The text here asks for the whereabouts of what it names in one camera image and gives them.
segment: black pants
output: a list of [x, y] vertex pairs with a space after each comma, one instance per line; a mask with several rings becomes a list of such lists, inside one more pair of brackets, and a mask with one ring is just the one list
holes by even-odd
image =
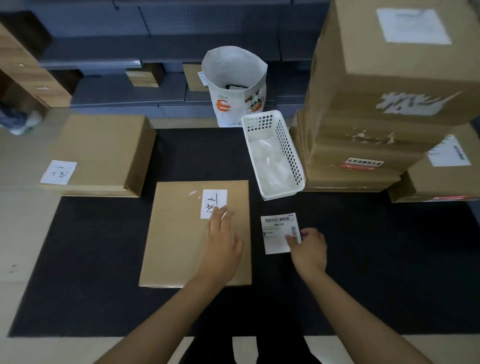
[[[301, 334], [257, 336], [257, 364], [321, 364]], [[236, 364], [232, 337], [196, 336], [180, 364]]]

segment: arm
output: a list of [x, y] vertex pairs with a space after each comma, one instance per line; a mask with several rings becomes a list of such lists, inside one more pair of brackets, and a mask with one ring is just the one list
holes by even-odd
[[215, 207], [208, 223], [204, 256], [195, 277], [96, 364], [166, 364], [169, 361], [190, 326], [239, 266], [243, 240], [231, 233], [233, 214], [226, 206]]
[[327, 246], [317, 229], [286, 236], [292, 261], [355, 364], [431, 364], [420, 351], [372, 315], [326, 273]]

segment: left hand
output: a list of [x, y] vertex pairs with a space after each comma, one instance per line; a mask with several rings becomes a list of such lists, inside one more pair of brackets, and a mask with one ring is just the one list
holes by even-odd
[[228, 211], [226, 206], [214, 207], [208, 222], [203, 259], [196, 275], [219, 289], [225, 287], [233, 278], [244, 246], [240, 235], [232, 234], [233, 215], [234, 212]]

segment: stack of boxes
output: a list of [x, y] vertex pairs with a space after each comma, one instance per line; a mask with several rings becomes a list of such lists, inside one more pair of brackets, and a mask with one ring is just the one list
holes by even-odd
[[306, 191], [399, 181], [480, 114], [479, 59], [480, 23], [467, 2], [332, 1], [293, 126]]

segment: right hand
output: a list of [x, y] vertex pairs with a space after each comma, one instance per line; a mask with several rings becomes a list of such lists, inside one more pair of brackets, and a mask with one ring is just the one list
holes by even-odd
[[300, 231], [303, 241], [298, 244], [297, 239], [286, 235], [292, 253], [292, 261], [298, 274], [304, 281], [311, 280], [327, 266], [327, 244], [324, 235], [315, 228], [306, 228]]

